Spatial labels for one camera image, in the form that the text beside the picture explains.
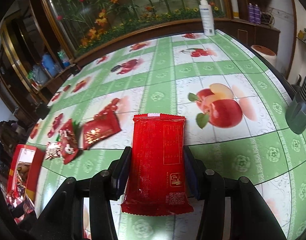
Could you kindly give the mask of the large red snack pack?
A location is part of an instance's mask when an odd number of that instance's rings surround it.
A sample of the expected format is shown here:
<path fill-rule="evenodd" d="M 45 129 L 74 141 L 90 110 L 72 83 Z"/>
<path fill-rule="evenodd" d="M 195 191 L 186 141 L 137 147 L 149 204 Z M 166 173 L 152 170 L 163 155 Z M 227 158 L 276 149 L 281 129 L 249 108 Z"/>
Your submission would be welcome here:
<path fill-rule="evenodd" d="M 193 212 L 184 168 L 184 116 L 152 113 L 133 117 L 131 166 L 122 211 L 140 216 Z"/>

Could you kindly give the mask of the red gold lettered packet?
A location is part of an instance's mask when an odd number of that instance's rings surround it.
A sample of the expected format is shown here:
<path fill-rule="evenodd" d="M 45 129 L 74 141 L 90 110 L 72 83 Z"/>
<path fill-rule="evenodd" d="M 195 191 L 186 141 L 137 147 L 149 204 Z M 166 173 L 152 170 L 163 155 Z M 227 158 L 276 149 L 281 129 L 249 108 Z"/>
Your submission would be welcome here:
<path fill-rule="evenodd" d="M 121 131 L 116 114 L 109 110 L 98 115 L 93 120 L 84 123 L 82 127 L 83 149 L 88 150 L 96 142 L 106 139 Z"/>

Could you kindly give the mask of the red white heart packet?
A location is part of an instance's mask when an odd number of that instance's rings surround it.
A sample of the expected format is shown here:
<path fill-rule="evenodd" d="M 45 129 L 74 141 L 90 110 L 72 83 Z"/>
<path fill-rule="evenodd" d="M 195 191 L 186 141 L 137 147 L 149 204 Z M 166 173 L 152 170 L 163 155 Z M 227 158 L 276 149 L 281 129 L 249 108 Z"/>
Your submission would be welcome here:
<path fill-rule="evenodd" d="M 46 159 L 54 159 L 61 157 L 60 142 L 49 142 L 46 147 Z"/>

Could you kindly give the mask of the red white gift box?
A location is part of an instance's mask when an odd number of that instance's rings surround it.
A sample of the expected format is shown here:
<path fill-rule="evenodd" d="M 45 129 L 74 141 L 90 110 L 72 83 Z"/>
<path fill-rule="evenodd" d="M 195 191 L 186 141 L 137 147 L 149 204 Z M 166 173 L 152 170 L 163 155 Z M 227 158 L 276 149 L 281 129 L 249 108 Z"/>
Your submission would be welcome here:
<path fill-rule="evenodd" d="M 16 200 L 28 197 L 34 203 L 44 158 L 45 151 L 18 144 L 10 165 L 7 194 L 11 194 Z"/>

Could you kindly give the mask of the black table clamp near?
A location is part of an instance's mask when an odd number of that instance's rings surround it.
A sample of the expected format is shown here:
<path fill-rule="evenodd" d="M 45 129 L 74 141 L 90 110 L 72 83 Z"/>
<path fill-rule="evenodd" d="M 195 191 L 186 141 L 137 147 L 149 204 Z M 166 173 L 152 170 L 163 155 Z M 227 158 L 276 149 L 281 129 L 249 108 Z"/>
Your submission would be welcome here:
<path fill-rule="evenodd" d="M 46 116 L 50 113 L 51 107 L 47 106 L 44 102 L 38 103 L 35 108 L 34 112 L 38 118 L 44 120 Z"/>

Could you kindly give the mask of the blue container on shelf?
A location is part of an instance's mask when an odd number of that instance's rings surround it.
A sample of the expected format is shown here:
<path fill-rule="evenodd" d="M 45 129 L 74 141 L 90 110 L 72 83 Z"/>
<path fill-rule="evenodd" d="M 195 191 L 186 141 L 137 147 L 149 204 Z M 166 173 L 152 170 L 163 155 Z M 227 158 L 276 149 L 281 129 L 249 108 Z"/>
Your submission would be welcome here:
<path fill-rule="evenodd" d="M 42 55 L 41 63 L 51 77 L 55 77 L 58 74 L 57 66 L 53 61 L 52 57 L 48 53 L 44 53 Z"/>

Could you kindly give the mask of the white red-topped bin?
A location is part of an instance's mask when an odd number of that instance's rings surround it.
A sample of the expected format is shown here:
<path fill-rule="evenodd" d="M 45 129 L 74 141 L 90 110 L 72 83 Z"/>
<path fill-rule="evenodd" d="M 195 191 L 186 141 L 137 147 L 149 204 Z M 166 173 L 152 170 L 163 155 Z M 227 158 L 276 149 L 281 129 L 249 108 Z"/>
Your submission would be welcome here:
<path fill-rule="evenodd" d="M 277 62 L 277 55 L 269 48 L 266 48 L 264 46 L 260 45 L 252 45 L 251 48 L 256 51 L 258 54 L 260 54 L 264 59 L 266 59 L 270 64 L 272 64 L 274 67 L 276 66 Z"/>

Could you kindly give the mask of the wooden display cabinet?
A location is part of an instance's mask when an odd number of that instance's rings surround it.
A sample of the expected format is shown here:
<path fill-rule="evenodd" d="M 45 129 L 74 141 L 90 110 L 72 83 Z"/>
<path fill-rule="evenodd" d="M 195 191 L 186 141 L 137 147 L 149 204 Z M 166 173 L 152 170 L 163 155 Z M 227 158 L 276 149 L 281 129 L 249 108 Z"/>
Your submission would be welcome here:
<path fill-rule="evenodd" d="M 51 77 L 41 61 L 48 53 L 58 74 Z M 58 41 L 42 0 L 15 0 L 0 23 L 0 98 L 17 120 L 37 122 L 35 106 L 49 103 L 72 74 L 72 60 Z"/>

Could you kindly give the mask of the white spray bottle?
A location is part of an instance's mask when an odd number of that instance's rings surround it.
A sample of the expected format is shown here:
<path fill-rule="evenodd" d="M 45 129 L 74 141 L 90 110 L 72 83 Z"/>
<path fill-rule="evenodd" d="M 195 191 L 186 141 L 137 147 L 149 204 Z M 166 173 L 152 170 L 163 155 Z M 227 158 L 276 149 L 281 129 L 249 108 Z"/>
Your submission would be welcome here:
<path fill-rule="evenodd" d="M 214 36 L 214 18 L 211 5 L 207 0 L 200 0 L 199 11 L 205 36 Z"/>

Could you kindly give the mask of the purple bottles on shelf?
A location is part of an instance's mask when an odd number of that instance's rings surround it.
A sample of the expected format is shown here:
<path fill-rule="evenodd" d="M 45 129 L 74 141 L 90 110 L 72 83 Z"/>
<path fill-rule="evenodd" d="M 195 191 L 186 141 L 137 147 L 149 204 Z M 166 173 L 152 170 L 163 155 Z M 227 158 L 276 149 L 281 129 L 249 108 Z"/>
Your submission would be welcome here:
<path fill-rule="evenodd" d="M 261 10 L 258 5 L 248 5 L 248 21 L 254 24 L 261 24 Z"/>

